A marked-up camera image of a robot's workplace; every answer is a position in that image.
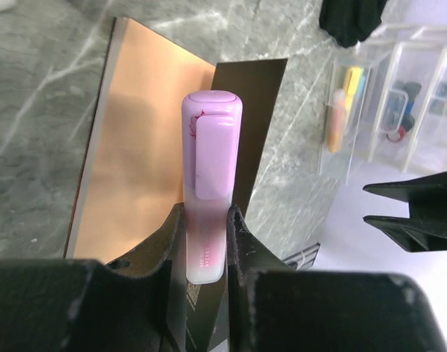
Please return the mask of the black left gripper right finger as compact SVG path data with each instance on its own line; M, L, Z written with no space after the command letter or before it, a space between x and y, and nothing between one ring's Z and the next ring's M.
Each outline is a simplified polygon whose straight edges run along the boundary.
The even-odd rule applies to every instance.
M392 273L296 271L226 218L231 351L447 351L425 292Z

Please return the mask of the red and black stamp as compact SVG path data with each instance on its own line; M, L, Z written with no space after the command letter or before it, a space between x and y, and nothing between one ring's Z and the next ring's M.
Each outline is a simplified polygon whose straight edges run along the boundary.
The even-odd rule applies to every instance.
M397 131L386 134L386 139L392 143L398 143L403 140L407 133L413 128L412 125L401 125Z

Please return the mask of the purple highlighter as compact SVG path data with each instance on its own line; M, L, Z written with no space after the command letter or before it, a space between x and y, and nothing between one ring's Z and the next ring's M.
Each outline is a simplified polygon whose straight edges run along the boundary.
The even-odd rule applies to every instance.
M224 272L242 114L241 99L228 91L193 92L182 102L186 277L194 285Z

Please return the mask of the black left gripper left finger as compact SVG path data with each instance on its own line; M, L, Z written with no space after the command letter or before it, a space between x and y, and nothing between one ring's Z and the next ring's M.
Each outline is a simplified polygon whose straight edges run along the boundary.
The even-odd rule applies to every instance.
M0 260L0 351L182 349L182 204L108 264Z

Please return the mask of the white plastic drawer unit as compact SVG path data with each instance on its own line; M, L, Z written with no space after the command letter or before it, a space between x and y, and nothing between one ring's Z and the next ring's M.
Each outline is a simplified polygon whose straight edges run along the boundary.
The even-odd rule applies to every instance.
M447 1L412 1L332 60L318 172L447 171Z

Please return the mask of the blue cap highlighter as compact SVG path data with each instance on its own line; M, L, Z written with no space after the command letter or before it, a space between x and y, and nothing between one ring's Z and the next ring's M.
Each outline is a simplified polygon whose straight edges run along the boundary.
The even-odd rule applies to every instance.
M355 98L359 98L362 95L365 81L366 81L366 76L364 74L362 74L361 77L359 78L357 89L355 91Z

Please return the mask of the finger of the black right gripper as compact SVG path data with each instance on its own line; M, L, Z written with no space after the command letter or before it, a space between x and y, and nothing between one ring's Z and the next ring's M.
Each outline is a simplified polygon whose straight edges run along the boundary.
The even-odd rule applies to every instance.
M447 211L447 172L406 181L368 184L363 190L409 205Z
M390 216L364 216L406 252L447 251L447 223Z

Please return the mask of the black book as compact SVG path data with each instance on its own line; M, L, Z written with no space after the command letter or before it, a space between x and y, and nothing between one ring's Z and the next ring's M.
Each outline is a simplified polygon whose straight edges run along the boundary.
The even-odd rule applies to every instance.
M211 65L117 18L64 256L108 263L183 200L181 104L197 90L227 90L243 102L233 199L246 210L286 66L285 59Z

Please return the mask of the yellow highlighter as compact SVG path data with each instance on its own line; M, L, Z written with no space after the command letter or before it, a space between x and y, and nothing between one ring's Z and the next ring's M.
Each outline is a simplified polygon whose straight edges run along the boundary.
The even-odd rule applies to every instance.
M361 67L347 68L343 84L343 89L346 96L351 96L356 93L362 75L363 69Z

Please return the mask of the orange cap pink highlighter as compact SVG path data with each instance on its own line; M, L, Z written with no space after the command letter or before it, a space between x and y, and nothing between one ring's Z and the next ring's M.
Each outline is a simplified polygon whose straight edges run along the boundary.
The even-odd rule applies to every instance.
M341 149L346 124L345 92L336 89L329 105L327 146L330 153Z

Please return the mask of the blue and grey stamp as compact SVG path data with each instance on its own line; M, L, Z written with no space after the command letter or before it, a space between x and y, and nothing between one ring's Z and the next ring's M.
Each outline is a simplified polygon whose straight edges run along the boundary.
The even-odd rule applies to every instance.
M415 81L394 82L393 91L388 94L385 110L385 126L388 132L398 130L401 125L414 126L415 118L411 111L421 88L421 84Z

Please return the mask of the black cloth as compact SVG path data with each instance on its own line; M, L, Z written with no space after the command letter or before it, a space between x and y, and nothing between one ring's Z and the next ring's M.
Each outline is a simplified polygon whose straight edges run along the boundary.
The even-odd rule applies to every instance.
M324 0L319 27L342 48L365 41L382 23L387 0Z

